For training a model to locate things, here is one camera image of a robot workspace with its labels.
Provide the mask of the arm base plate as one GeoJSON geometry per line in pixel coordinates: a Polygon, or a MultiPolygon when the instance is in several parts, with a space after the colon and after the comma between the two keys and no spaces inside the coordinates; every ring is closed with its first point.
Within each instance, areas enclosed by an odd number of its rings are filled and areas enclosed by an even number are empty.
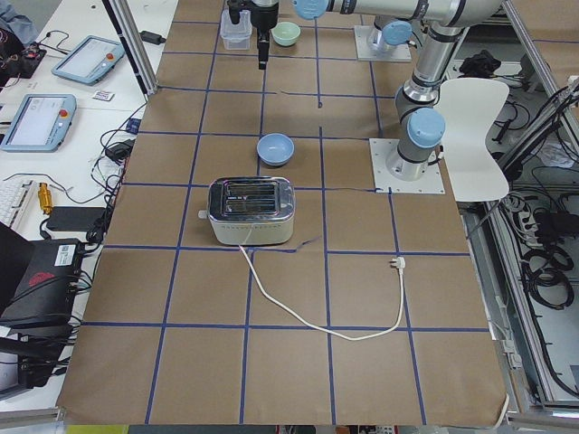
{"type": "Polygon", "coordinates": [[[356,25],[354,27],[356,56],[359,61],[384,61],[409,63],[412,60],[410,48],[406,42],[388,44],[382,32],[373,25],[356,25]]]}
{"type": "Polygon", "coordinates": [[[378,193],[445,194],[434,152],[425,162],[410,163],[398,153],[398,139],[371,138],[370,155],[378,193]]]}

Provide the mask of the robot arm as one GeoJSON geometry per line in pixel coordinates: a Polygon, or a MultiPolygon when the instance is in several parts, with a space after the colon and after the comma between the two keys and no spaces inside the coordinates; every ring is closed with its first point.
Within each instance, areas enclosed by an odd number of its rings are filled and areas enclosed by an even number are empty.
{"type": "MultiPolygon", "coordinates": [[[[317,20],[332,10],[335,1],[294,1],[295,13],[304,20],[317,20]]],[[[280,3],[278,1],[230,1],[229,14],[234,24],[239,22],[240,13],[248,11],[251,24],[257,30],[259,68],[267,67],[272,30],[278,24],[280,3]]],[[[375,14],[374,23],[354,27],[356,54],[360,61],[411,60],[408,42],[413,36],[411,19],[403,19],[392,13],[375,14]]]]}
{"type": "Polygon", "coordinates": [[[444,117],[433,108],[444,73],[464,31],[490,18],[500,8],[500,1],[295,1],[293,6],[306,20],[325,13],[372,14],[381,40],[389,45],[394,43],[388,34],[390,26],[422,19],[429,23],[413,74],[395,96],[402,137],[386,158],[393,176],[408,182],[422,177],[446,129],[444,117]]]}

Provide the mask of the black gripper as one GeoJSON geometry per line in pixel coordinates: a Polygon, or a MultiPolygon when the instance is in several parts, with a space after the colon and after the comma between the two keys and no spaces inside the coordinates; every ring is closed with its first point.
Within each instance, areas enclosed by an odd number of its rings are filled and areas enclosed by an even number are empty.
{"type": "Polygon", "coordinates": [[[258,67],[266,70],[268,64],[268,32],[278,23],[278,0],[252,0],[252,25],[257,31],[258,67]]]}

